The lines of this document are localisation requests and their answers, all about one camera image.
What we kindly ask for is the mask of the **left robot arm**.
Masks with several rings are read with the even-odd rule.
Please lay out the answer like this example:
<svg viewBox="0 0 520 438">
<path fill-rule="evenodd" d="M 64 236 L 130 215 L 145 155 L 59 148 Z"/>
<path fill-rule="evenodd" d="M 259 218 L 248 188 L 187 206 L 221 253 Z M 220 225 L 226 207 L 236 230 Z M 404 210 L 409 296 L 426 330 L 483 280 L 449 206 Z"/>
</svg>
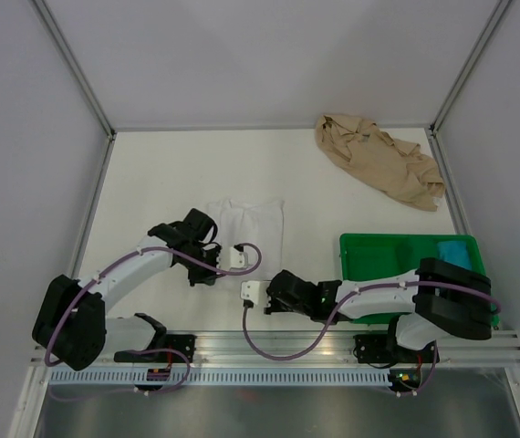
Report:
<svg viewBox="0 0 520 438">
<path fill-rule="evenodd" d="M 116 361 L 156 361 L 170 343 L 167 329 L 144 312 L 112 318 L 109 312 L 151 277 L 174 266 L 187 271 L 190 286 L 215 283 L 221 247 L 216 222 L 192 209 L 181 221 L 158 224 L 136 247 L 82 278 L 55 277 L 47 288 L 32 331 L 45 349 L 48 367 L 84 370 L 100 355 Z"/>
</svg>

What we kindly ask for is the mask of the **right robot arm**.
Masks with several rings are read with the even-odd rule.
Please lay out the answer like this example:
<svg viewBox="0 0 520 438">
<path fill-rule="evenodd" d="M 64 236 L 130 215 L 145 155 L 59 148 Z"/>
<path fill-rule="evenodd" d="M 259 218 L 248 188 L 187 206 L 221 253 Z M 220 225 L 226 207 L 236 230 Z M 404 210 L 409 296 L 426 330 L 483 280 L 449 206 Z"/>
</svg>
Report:
<svg viewBox="0 0 520 438">
<path fill-rule="evenodd" d="M 423 258 L 419 267 L 397 276 L 316 284 L 287 270 L 266 289 L 265 313 L 296 313 L 326 328 L 373 315 L 391 314 L 384 348 L 394 362 L 406 360 L 447 336 L 488 340 L 501 312 L 491 280 L 472 270 Z"/>
</svg>

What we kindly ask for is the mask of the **white t shirt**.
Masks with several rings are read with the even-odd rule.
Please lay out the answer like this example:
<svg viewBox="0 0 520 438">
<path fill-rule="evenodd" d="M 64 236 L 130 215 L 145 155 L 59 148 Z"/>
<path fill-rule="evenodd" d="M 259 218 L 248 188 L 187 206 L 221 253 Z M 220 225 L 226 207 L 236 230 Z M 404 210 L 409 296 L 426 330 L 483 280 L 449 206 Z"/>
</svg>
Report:
<svg viewBox="0 0 520 438">
<path fill-rule="evenodd" d="M 206 213 L 217 223 L 217 242 L 222 247 L 241 243 L 256 245 L 262 263 L 246 276 L 229 276 L 225 283 L 240 285 L 247 280 L 270 280 L 282 267 L 284 202 L 252 204 L 223 199 L 206 205 Z"/>
</svg>

